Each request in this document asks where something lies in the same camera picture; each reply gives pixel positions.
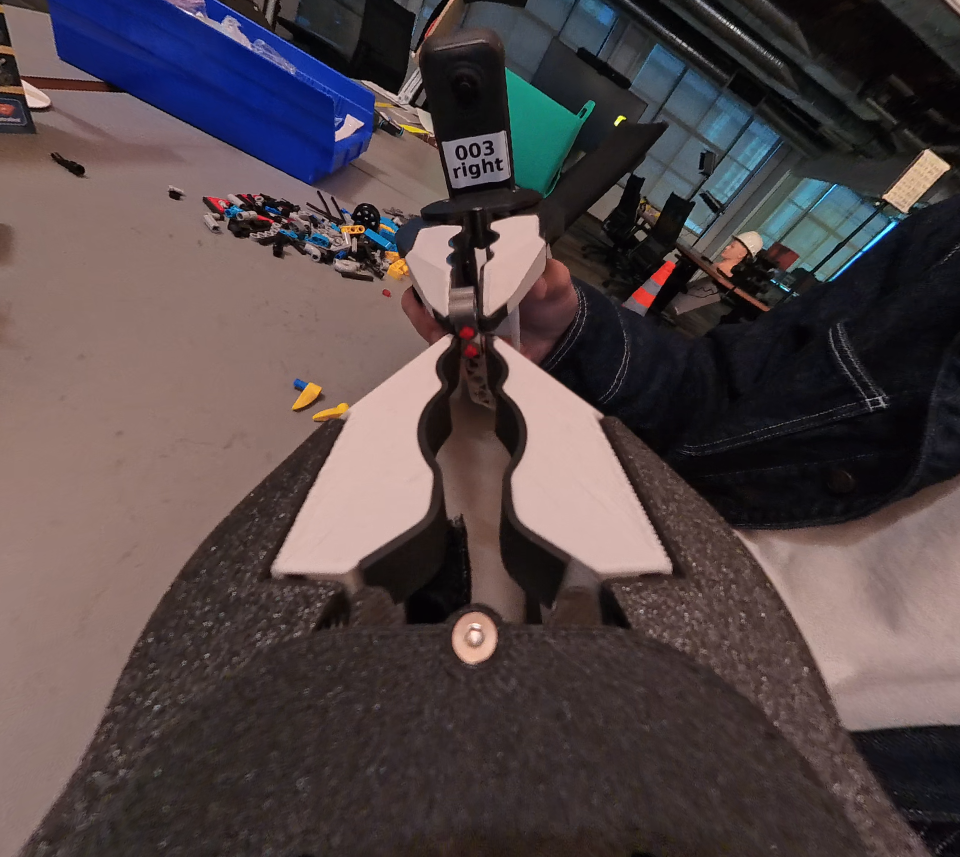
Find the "person's white shirt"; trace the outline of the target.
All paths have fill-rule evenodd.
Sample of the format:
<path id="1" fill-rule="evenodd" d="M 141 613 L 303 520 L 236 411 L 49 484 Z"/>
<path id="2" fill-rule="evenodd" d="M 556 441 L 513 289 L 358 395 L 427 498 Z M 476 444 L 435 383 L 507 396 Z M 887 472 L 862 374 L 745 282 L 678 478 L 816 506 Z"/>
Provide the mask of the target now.
<path id="1" fill-rule="evenodd" d="M 841 525 L 738 536 L 849 731 L 959 724 L 959 480 Z"/>

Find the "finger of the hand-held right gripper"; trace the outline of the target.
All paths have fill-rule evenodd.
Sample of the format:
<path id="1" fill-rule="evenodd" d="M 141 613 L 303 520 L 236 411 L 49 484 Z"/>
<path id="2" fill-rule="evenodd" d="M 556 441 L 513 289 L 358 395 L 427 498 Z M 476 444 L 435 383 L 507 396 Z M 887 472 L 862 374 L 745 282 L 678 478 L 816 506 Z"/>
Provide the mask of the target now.
<path id="1" fill-rule="evenodd" d="M 546 241 L 538 218 L 498 218 L 484 263 L 484 336 L 520 341 L 522 300 L 546 268 Z"/>
<path id="2" fill-rule="evenodd" d="M 454 336 L 478 336 L 478 269 L 469 231 L 413 219 L 402 227 L 402 256 L 419 301 L 441 327 Z"/>

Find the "blue plastic bin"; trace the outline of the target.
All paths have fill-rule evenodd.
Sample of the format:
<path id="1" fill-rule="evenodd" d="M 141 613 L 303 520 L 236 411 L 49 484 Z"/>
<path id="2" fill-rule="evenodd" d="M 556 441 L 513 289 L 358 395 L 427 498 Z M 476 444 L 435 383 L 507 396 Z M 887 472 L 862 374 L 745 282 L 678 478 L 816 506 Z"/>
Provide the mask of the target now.
<path id="1" fill-rule="evenodd" d="M 166 0 L 47 0 L 58 56 L 91 76 L 307 184 L 368 149 L 375 96 L 218 0 L 208 15 L 231 14 L 250 40 L 262 38 L 334 91 L 364 122 L 334 140 L 335 98 L 296 79 Z"/>

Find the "orange traffic cone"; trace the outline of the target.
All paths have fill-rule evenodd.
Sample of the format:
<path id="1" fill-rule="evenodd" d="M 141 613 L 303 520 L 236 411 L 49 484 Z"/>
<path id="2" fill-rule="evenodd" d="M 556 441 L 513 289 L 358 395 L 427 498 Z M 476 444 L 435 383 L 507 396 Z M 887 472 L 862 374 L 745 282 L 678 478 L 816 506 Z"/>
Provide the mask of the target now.
<path id="1" fill-rule="evenodd" d="M 666 284 L 668 278 L 674 272 L 676 262 L 673 260 L 664 261 L 658 269 L 643 283 L 641 283 L 633 293 L 621 305 L 623 309 L 645 317 L 660 294 L 662 287 Z"/>

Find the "person's right hand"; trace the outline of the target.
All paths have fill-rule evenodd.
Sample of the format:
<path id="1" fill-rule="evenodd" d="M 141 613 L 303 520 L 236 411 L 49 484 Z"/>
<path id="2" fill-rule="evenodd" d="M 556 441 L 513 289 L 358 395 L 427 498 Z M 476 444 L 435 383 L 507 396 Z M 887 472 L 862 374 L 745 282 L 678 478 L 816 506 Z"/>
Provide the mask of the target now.
<path id="1" fill-rule="evenodd" d="M 578 306 L 578 292 L 570 271 L 560 261 L 547 259 L 543 274 L 519 305 L 520 352 L 532 363 L 543 366 L 570 329 Z M 445 328 L 426 310 L 413 287 L 404 291 L 401 308 L 427 344 L 446 335 Z"/>

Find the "person's right forearm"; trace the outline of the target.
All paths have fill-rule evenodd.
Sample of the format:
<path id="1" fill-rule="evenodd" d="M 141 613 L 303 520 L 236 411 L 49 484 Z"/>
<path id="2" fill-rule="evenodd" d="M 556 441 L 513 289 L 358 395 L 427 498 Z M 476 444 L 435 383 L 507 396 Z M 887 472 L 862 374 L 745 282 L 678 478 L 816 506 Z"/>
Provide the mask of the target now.
<path id="1" fill-rule="evenodd" d="M 958 475 L 958 196 L 837 279 L 699 337 L 573 287 L 543 368 L 738 529 L 843 524 Z"/>

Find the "person's denim jacket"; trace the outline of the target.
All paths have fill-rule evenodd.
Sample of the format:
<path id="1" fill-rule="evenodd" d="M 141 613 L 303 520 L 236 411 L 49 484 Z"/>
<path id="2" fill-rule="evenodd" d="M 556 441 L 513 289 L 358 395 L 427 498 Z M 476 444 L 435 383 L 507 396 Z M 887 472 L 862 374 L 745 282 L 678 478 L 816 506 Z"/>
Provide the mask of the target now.
<path id="1" fill-rule="evenodd" d="M 860 755 L 934 855 L 959 853 L 959 727 L 854 731 Z"/>

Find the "teal plastic tub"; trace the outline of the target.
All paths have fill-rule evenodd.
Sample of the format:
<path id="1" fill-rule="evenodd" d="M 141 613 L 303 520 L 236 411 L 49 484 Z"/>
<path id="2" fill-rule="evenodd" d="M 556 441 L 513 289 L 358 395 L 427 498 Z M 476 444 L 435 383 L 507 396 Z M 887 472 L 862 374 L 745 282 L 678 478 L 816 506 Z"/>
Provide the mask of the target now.
<path id="1" fill-rule="evenodd" d="M 546 198 L 595 103 L 587 100 L 573 113 L 511 70 L 505 76 L 515 182 Z"/>

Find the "pile of small building pieces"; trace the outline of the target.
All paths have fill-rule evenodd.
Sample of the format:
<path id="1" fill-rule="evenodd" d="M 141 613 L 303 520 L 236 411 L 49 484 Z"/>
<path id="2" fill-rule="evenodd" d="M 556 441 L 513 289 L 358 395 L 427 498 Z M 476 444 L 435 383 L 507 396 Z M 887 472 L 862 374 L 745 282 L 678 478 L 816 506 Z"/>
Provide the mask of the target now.
<path id="1" fill-rule="evenodd" d="M 409 277 L 398 236 L 411 214 L 381 211 L 369 202 L 347 207 L 328 191 L 317 191 L 317 197 L 301 206 L 266 193 L 208 195 L 201 200 L 202 221 L 214 234 L 249 240 L 277 259 L 294 251 L 344 279 L 399 282 Z"/>

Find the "small grey beam piece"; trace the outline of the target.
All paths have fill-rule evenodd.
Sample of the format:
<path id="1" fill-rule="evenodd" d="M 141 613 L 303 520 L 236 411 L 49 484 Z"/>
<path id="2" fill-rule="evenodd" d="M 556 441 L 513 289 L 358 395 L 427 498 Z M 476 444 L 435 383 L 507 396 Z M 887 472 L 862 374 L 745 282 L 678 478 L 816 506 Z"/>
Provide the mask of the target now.
<path id="1" fill-rule="evenodd" d="M 488 339 L 476 326 L 462 324 L 457 328 L 461 354 L 461 374 L 470 401 L 495 411 L 497 398 L 491 389 L 488 368 Z"/>

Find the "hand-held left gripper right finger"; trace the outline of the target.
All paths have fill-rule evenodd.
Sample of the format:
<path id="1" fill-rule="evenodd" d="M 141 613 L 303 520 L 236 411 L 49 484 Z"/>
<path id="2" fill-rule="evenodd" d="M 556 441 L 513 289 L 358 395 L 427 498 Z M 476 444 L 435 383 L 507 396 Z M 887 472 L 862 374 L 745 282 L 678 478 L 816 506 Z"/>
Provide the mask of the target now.
<path id="1" fill-rule="evenodd" d="M 673 563 L 602 426 L 602 414 L 509 344 L 491 358 L 518 442 L 502 509 L 514 534 L 596 576 L 669 575 Z"/>

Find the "grey desk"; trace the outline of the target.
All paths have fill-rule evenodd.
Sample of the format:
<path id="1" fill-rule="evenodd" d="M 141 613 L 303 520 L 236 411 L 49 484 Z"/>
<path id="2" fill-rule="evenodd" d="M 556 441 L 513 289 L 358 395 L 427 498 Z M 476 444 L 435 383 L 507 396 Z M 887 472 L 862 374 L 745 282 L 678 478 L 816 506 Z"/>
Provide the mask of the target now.
<path id="1" fill-rule="evenodd" d="M 6 150 L 4 820 L 17 855 L 866 855 L 863 769 L 733 531 L 604 431 L 673 563 L 598 575 L 592 623 L 276 577 L 337 430 L 416 350 L 398 300 L 200 223 L 196 195 L 311 186 L 120 88 Z M 78 178 L 50 158 L 83 165 Z M 293 411 L 293 381 L 322 394 Z"/>

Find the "clear plastic bags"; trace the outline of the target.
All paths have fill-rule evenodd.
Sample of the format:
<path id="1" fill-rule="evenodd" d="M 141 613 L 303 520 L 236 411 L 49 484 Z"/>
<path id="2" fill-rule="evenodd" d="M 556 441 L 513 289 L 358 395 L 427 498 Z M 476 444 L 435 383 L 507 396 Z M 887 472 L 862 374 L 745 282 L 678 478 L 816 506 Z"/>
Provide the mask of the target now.
<path id="1" fill-rule="evenodd" d="M 267 59 L 271 64 L 291 74 L 302 83 L 307 83 L 331 98 L 334 98 L 334 140 L 336 142 L 342 142 L 347 138 L 354 136 L 355 133 L 361 130 L 364 121 L 361 118 L 354 116 L 352 112 L 348 111 L 346 106 L 342 104 L 340 98 L 335 95 L 334 91 L 330 90 L 330 88 L 328 88 L 325 84 L 299 69 L 296 64 L 288 60 L 285 55 L 278 52 L 267 41 L 263 40 L 262 38 L 251 40 L 250 37 L 246 35 L 242 24 L 238 22 L 236 17 L 234 17 L 231 13 L 225 15 L 222 20 L 218 22 L 210 17 L 206 6 L 206 0 L 164 1 L 178 8 L 180 11 L 195 17 L 201 23 L 204 23 L 206 26 L 217 30 L 219 33 L 229 37 L 244 48 L 258 54 L 260 58 Z"/>

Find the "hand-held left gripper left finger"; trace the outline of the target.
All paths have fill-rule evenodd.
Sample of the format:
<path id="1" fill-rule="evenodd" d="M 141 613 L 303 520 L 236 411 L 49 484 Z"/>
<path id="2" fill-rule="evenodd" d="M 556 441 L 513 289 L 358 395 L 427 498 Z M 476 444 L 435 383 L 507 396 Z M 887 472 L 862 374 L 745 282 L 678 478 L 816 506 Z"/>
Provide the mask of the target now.
<path id="1" fill-rule="evenodd" d="M 428 520 L 443 491 L 419 431 L 450 347 L 428 346 L 326 425 L 338 432 L 274 559 L 276 578 L 373 581 L 385 553 Z"/>

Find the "small robot kit box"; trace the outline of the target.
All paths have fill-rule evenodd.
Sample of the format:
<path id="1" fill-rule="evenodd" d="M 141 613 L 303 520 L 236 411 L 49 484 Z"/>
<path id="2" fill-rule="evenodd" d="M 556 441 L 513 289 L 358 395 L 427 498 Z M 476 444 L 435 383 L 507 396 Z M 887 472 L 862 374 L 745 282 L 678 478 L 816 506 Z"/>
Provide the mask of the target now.
<path id="1" fill-rule="evenodd" d="M 36 128 L 1 7 L 1 133 L 35 134 Z"/>

